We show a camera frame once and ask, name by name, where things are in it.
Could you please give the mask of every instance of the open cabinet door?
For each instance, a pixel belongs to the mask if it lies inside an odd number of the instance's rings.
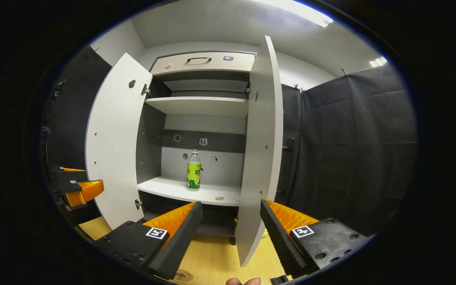
[[[145,100],[143,87],[152,75],[125,53],[103,81],[87,122],[85,164],[89,180],[103,179],[105,190],[95,198],[108,225],[142,218],[136,209],[136,139]]]
[[[242,192],[235,239],[240,265],[246,266],[264,231],[260,201],[274,200],[283,145],[283,96],[277,57],[265,36],[250,73],[251,92]]]

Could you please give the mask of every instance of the finger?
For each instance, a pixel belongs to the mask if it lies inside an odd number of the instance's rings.
[[[242,282],[239,278],[230,278],[226,281],[226,285],[242,285]]]
[[[244,285],[261,285],[261,279],[258,277],[258,278],[252,278],[250,280],[248,280],[248,282],[246,282],[246,284]]]

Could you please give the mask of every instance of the green bottle label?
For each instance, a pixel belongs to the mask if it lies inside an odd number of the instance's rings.
[[[188,188],[198,189],[200,187],[200,169],[201,163],[188,162]]]

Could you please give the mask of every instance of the wooden floor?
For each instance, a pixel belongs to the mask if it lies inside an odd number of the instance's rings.
[[[79,226],[94,240],[110,232],[103,217]],[[240,267],[237,247],[232,245],[227,237],[196,235],[189,245],[179,266],[179,273],[172,283],[224,285],[228,279],[234,277],[239,278],[242,283],[260,277],[262,285],[271,285],[271,278],[282,275],[284,275],[284,270],[267,234],[264,234],[246,267]]]

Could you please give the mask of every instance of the drawer handle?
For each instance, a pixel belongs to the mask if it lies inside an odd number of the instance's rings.
[[[210,57],[193,57],[193,58],[188,58],[188,62],[190,62],[192,59],[202,59],[202,58],[204,58],[204,59],[206,59],[208,61],[212,60],[212,58],[210,58]]]

